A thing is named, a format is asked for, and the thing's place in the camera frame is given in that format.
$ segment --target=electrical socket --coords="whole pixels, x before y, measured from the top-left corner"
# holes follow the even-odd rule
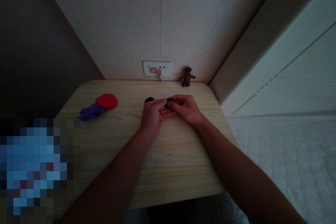
[[[162,76],[170,77],[172,66],[173,64],[171,61],[143,61],[143,71],[145,76],[159,77],[159,69],[161,68]]]

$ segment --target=play dough ball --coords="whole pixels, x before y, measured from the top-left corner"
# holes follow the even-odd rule
[[[96,99],[96,104],[104,109],[114,109],[118,102],[113,94],[103,94]]]

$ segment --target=left hand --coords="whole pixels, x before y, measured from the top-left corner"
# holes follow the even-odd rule
[[[167,99],[159,99],[143,106],[140,130],[145,131],[152,139],[158,135],[163,119],[177,114],[176,111],[166,109],[166,103]]]

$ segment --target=small bear toy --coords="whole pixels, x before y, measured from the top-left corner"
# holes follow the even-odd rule
[[[191,68],[190,67],[187,66],[184,69],[184,71],[185,71],[184,76],[181,76],[179,78],[179,80],[180,81],[183,80],[182,87],[185,87],[185,86],[189,87],[190,86],[190,80],[191,80],[191,78],[196,79],[196,77],[190,74],[190,72],[191,72]]]

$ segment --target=dark play dough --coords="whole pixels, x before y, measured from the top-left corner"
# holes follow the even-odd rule
[[[149,102],[149,101],[151,102],[151,101],[153,101],[153,100],[154,100],[153,97],[148,97],[148,98],[145,100],[145,103],[146,103],[146,102]]]
[[[170,102],[170,101],[176,103],[176,101],[175,101],[174,98],[171,98],[171,97],[167,98],[167,103],[166,103],[166,105],[165,105],[165,107],[166,107],[167,109],[171,109],[170,107],[168,107],[168,102]]]

